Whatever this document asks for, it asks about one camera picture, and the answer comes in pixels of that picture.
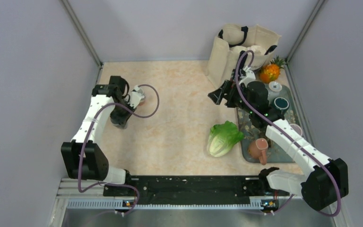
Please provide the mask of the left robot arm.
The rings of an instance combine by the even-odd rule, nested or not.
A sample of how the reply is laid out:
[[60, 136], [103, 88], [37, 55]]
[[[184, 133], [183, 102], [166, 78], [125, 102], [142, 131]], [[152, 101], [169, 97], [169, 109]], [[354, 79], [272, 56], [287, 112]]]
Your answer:
[[129, 88], [121, 76], [111, 76], [108, 84], [93, 88], [90, 106], [79, 130], [60, 148], [69, 178], [114, 183], [120, 195], [131, 193], [133, 183], [127, 179], [128, 171], [110, 166], [99, 146], [108, 121], [124, 129], [135, 111], [126, 99]]

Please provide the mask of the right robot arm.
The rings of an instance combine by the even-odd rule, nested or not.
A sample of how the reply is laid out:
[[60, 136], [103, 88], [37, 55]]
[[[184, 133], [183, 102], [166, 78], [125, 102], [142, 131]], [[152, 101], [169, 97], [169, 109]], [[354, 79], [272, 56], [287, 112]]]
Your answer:
[[259, 191], [271, 195], [282, 190], [300, 196], [317, 212], [335, 203], [335, 217], [341, 211], [342, 198], [349, 193], [348, 166], [340, 158], [331, 159], [300, 136], [284, 118], [281, 110], [268, 101], [268, 91], [259, 81], [237, 85], [225, 80], [208, 97], [214, 104], [226, 100], [228, 108], [239, 108], [249, 114], [251, 124], [263, 131], [301, 168], [302, 174], [293, 174], [278, 168], [262, 171], [265, 178], [258, 182]]

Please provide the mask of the pink mug small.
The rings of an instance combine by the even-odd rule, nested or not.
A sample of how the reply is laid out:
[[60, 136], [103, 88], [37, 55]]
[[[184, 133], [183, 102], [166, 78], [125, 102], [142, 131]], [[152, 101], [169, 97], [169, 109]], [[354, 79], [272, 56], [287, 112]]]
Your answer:
[[142, 106], [145, 103], [145, 100], [146, 100], [145, 97], [141, 98], [139, 101], [139, 106]]

